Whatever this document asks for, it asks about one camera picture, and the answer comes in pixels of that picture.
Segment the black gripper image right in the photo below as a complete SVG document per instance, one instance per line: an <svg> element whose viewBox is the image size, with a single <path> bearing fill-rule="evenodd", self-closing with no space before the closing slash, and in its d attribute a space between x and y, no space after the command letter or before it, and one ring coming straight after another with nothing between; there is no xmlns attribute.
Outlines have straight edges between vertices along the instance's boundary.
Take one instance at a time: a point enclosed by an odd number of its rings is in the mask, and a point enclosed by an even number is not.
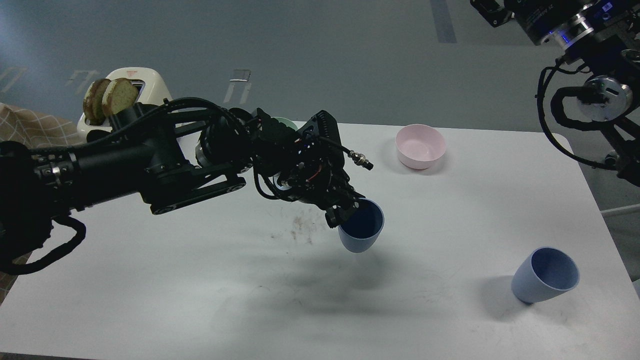
<svg viewBox="0 0 640 360"><path fill-rule="evenodd" d="M493 28L513 18L531 42L539 46L588 7L587 0L471 0L470 5Z"/></svg>

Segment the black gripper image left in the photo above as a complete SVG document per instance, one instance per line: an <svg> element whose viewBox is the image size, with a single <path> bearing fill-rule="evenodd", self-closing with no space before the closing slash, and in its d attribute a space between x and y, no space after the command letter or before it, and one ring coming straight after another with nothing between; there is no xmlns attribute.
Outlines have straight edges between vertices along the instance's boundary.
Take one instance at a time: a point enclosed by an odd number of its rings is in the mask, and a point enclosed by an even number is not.
<svg viewBox="0 0 640 360"><path fill-rule="evenodd" d="M255 119L254 168L277 198L325 210L330 228L368 207L368 199L350 184L345 164L349 158L368 171L374 166L363 153L342 144L338 121L328 111L317 112L299 129L263 111Z"/></svg>

